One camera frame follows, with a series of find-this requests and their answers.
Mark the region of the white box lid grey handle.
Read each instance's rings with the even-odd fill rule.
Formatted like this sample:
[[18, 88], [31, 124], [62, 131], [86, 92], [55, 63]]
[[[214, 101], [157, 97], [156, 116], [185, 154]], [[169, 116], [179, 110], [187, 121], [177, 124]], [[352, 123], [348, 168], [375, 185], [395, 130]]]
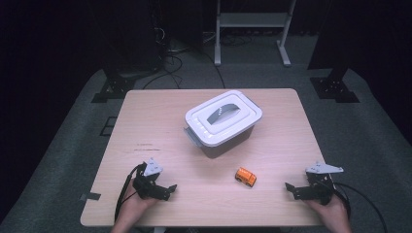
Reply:
[[252, 128], [262, 109], [239, 90], [220, 94], [187, 111], [185, 129], [198, 147], [215, 148]]

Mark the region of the black stand base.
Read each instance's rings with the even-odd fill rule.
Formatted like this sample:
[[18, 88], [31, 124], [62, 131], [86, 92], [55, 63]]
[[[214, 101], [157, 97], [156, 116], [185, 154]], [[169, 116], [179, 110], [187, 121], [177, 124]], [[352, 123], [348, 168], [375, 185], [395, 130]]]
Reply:
[[311, 78], [310, 82], [318, 97], [320, 99], [333, 99], [336, 103], [359, 103], [357, 95], [343, 82], [347, 71], [347, 66], [336, 66], [327, 77]]
[[123, 76], [116, 69], [105, 68], [103, 72], [106, 81], [100, 91], [94, 94], [92, 103], [106, 103], [110, 99], [123, 99], [135, 85], [134, 78]]

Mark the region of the person's left hand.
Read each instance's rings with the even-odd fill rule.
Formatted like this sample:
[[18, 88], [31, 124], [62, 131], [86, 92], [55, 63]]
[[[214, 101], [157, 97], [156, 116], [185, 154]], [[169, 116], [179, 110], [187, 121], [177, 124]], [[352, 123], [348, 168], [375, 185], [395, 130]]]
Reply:
[[122, 200], [117, 223], [123, 226], [135, 225], [144, 212], [158, 202], [157, 199], [141, 199], [133, 188], [129, 188]]

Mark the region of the grey floor tape strip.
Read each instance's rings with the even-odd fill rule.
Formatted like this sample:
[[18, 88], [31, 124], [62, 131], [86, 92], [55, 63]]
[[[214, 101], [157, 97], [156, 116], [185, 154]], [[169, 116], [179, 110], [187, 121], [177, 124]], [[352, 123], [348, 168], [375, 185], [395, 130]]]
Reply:
[[83, 193], [79, 200], [81, 201], [86, 201], [86, 200], [96, 200], [98, 201], [100, 199], [101, 194], [100, 193], [94, 193], [94, 192], [89, 192], [89, 193]]

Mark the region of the person's right hand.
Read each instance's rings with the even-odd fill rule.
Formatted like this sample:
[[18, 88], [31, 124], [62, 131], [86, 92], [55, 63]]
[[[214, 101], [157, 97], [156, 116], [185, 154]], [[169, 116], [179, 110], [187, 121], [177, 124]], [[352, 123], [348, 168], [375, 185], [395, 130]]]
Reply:
[[314, 200], [305, 200], [304, 203], [314, 210], [325, 226], [339, 228], [349, 224], [347, 210], [339, 197], [333, 195], [326, 205], [321, 205]]

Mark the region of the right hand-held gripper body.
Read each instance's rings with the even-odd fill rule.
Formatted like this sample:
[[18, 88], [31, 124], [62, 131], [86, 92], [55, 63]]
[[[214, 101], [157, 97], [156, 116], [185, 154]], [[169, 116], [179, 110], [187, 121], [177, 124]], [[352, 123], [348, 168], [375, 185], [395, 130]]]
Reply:
[[306, 170], [307, 180], [322, 205], [327, 205], [335, 191], [331, 174], [342, 173], [342, 167], [316, 162]]

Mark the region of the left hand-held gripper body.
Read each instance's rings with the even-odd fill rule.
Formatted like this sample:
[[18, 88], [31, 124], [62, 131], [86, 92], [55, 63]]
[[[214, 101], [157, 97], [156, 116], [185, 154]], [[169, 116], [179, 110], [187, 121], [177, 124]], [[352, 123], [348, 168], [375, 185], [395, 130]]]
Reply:
[[147, 162], [137, 166], [133, 187], [142, 199], [163, 198], [163, 189], [155, 181], [163, 168], [151, 157]]

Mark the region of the white metal stand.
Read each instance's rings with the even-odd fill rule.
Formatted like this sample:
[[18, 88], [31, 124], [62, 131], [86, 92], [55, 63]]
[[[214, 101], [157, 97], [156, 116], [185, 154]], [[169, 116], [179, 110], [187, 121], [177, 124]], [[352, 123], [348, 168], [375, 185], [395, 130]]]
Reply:
[[276, 42], [283, 65], [291, 67], [292, 63], [285, 48], [292, 16], [297, 0], [291, 0], [289, 9], [284, 13], [222, 13], [221, 0], [217, 0], [216, 33], [214, 64], [222, 64], [221, 32], [224, 28], [282, 28], [282, 38]]

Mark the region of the brown transparent storage box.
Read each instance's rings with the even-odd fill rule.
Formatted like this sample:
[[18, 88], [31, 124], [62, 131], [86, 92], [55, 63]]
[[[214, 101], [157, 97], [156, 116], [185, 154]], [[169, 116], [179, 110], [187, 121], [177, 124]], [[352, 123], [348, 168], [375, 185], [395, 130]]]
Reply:
[[209, 158], [217, 158], [221, 156], [222, 154], [234, 149], [235, 147], [239, 146], [242, 144], [244, 141], [248, 140], [249, 137], [251, 136], [252, 132], [254, 130], [254, 127], [251, 126], [244, 132], [240, 133], [237, 136], [232, 137], [228, 141], [215, 146], [205, 146], [200, 139], [195, 135], [195, 133], [188, 127], [185, 128], [184, 131], [188, 135], [188, 137], [191, 139], [191, 141], [202, 150], [202, 152]]

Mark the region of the orange toy car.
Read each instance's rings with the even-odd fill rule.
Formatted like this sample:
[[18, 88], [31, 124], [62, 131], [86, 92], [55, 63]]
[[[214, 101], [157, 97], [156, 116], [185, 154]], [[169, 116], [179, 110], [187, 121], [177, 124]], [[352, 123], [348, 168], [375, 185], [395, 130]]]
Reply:
[[243, 183], [249, 187], [253, 187], [256, 183], [257, 177], [255, 174], [250, 172], [249, 170], [240, 167], [235, 174], [235, 180]]

